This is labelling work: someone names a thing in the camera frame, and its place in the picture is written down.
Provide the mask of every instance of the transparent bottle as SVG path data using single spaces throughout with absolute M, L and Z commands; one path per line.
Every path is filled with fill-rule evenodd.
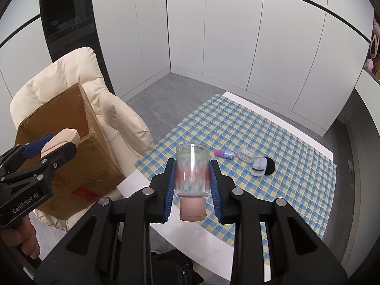
M 176 195 L 183 221 L 206 218 L 206 197 L 210 195 L 210 150 L 201 143 L 183 143 L 176 149 Z

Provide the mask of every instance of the gray tile floor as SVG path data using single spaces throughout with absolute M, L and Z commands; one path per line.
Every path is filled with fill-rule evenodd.
M 202 103 L 215 94 L 224 92 L 200 81 L 170 73 L 128 100 L 127 104 L 143 118 L 154 141 L 157 142 Z M 264 109 L 294 125 L 333 152 L 334 163 L 337 165 L 336 188 L 323 241 L 341 260 L 351 230 L 355 199 L 354 176 L 349 173 L 347 163 L 347 160 L 352 160 L 352 152 L 345 125 L 336 120 L 327 133 L 320 137 L 296 122 L 265 107 Z M 40 257 L 43 259 L 65 233 L 39 222 L 33 214 L 31 219 L 37 230 L 37 238 L 41 245 Z M 153 229 L 151 247 L 161 252 L 173 248 Z M 214 275 L 205 284 L 224 285 L 228 284 L 228 281 Z

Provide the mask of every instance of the ribbed blue pad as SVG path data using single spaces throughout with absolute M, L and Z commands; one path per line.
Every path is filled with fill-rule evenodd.
M 36 157 L 41 153 L 42 148 L 48 141 L 50 141 L 54 136 L 49 134 L 46 135 L 45 137 L 42 137 L 40 139 L 37 139 L 36 141 L 33 141 L 29 145 L 25 147 L 25 150 L 23 152 L 23 156 L 25 158 L 33 158 Z
M 171 212 L 171 204 L 173 202 L 174 188 L 176 186 L 176 160 L 173 162 L 173 167 L 171 168 L 170 178 L 168 187 L 165 194 L 165 203 L 164 203 L 164 220 L 168 221 Z
M 212 202 L 214 204 L 215 216 L 218 218 L 218 221 L 221 222 L 223 218 L 222 212 L 222 197 L 220 196 L 218 183 L 216 181 L 216 176 L 214 172 L 214 168 L 210 162 L 210 176 L 211 176 L 211 196 Z

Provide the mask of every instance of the chair armrest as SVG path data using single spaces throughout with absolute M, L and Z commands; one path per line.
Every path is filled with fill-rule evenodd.
M 143 119 L 119 97 L 103 91 L 99 97 L 104 121 L 117 129 L 124 142 L 139 157 L 153 146 L 151 131 Z

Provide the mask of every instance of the brown cardboard box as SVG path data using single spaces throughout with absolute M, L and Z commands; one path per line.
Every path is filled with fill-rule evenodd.
M 124 175 L 105 139 L 103 129 L 81 85 L 76 84 L 42 105 L 20 124 L 16 144 L 31 143 L 64 128 L 76 129 L 81 138 L 76 157 L 55 171 L 54 195 L 39 210 L 66 220 L 106 195 Z M 28 167 L 40 160 L 28 160 Z

